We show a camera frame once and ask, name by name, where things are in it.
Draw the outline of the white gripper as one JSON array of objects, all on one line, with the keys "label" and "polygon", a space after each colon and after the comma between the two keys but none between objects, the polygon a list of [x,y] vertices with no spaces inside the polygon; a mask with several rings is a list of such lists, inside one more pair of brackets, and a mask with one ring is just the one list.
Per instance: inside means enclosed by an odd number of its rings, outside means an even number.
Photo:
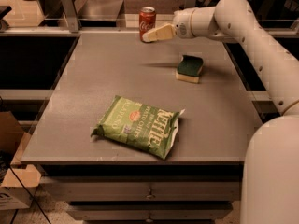
[{"label": "white gripper", "polygon": [[174,38],[176,34],[180,38],[194,38],[192,33],[193,12],[193,8],[176,11],[172,22],[174,26],[170,23],[166,23],[160,27],[150,29],[142,35],[143,41],[149,43],[168,40]]}]

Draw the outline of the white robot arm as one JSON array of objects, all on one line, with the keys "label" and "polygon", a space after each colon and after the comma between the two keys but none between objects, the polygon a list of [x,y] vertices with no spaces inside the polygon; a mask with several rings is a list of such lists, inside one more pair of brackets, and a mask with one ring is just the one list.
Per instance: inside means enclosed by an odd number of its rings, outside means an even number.
[{"label": "white robot arm", "polygon": [[240,224],[299,224],[299,61],[257,22],[247,0],[177,11],[147,42],[206,37],[245,51],[280,116],[251,137],[244,161]]}]

